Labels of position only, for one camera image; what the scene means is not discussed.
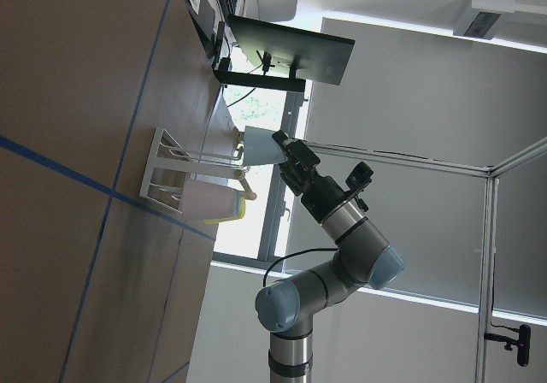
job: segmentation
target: blue joint cap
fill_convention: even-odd
[[[404,260],[395,246],[387,245],[368,275],[368,284],[373,289],[381,289],[404,271]]]
[[[270,332],[279,333],[294,325],[300,311],[300,294],[289,280],[278,280],[262,288],[255,299],[258,320]]]

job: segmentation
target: yellow object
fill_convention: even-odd
[[[245,216],[245,198],[243,195],[239,195],[239,206],[238,206],[238,213],[234,216],[230,216],[227,218],[220,218],[220,219],[207,219],[205,223],[208,225],[214,225],[215,223],[221,223],[221,222],[228,222],[228,221],[236,221],[237,219],[241,219]]]

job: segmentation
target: computer monitor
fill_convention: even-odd
[[[250,62],[261,65],[264,52],[272,56],[272,71],[340,85],[355,40],[320,32],[230,15],[228,26]]]

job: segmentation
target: white wall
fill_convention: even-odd
[[[323,32],[356,45],[340,86],[314,84],[309,141],[485,166],[547,136],[545,54],[346,21]],[[497,236],[497,307],[543,317],[546,159],[502,177]],[[321,156],[319,170],[342,185],[358,161]],[[484,180],[368,163],[369,215],[408,263],[392,287],[477,304]],[[296,206],[289,250],[331,246],[314,226]]]
[[[262,277],[212,267],[188,383],[268,382]],[[355,293],[314,320],[313,382],[473,382],[476,315]]]
[[[340,86],[315,83],[306,138],[488,165],[547,136],[547,55],[324,20],[353,38]]]

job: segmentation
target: monitor stand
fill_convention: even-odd
[[[267,52],[261,57],[262,72],[260,74],[236,73],[230,71],[229,58],[222,58],[218,69],[214,70],[215,77],[221,84],[252,86],[255,88],[266,88],[269,90],[292,91],[304,93],[306,80],[297,78],[297,65],[292,64],[289,70],[289,78],[273,77],[266,75],[272,67],[272,56]]]

